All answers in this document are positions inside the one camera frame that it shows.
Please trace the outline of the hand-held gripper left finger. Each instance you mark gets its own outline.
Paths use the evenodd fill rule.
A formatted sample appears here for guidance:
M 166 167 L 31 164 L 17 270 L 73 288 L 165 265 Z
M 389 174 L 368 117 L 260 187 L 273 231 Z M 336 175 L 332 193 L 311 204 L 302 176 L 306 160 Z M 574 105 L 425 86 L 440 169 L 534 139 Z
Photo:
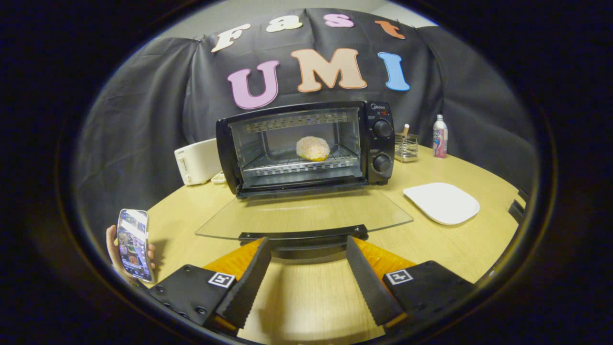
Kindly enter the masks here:
M 199 268 L 186 264 L 149 294 L 168 309 L 209 330 L 236 336 L 243 328 L 272 257 L 264 237 Z

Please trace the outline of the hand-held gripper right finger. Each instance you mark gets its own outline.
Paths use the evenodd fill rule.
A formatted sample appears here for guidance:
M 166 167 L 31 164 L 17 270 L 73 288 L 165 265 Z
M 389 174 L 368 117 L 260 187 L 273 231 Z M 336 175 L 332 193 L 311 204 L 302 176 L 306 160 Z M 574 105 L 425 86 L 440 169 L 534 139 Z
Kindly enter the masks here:
M 436 261 L 415 264 L 353 236 L 346 257 L 375 324 L 384 328 L 414 328 L 476 289 Z

